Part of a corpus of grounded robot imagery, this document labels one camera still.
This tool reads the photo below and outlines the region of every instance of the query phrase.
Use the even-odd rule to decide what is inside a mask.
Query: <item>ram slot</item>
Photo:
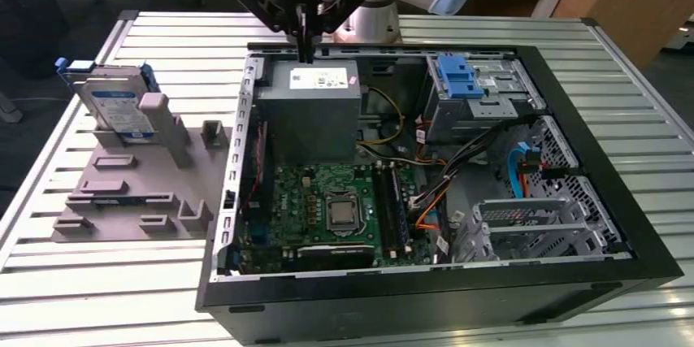
[[[406,215],[400,194],[400,181],[393,167],[376,166],[370,170],[376,212],[378,214],[380,245],[382,254],[394,258],[406,254],[409,234]]]

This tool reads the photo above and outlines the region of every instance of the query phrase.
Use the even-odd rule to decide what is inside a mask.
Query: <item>power supply label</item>
[[[346,89],[346,68],[293,68],[289,89]]]

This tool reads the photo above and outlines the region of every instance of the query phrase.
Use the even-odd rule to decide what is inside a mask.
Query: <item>slotted aluminum surface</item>
[[[687,131],[577,20],[401,17],[405,42],[537,46],[685,276],[561,324],[436,332],[320,345],[691,345],[694,156]],[[118,21],[100,60],[153,66],[188,126],[233,120],[248,41],[280,41],[246,14],[140,13]],[[53,244],[50,226],[96,139],[73,101],[0,222],[5,345],[237,345],[193,311],[202,241]]]

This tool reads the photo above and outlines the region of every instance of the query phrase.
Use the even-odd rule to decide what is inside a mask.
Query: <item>open computer tower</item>
[[[681,275],[533,47],[249,46],[197,310],[241,344],[565,320]]]

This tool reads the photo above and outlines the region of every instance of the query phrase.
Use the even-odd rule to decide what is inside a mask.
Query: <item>motherboard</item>
[[[428,264],[426,236],[408,236],[414,191],[406,166],[277,166],[269,219],[245,230],[245,272],[320,269],[337,259],[356,267]]]

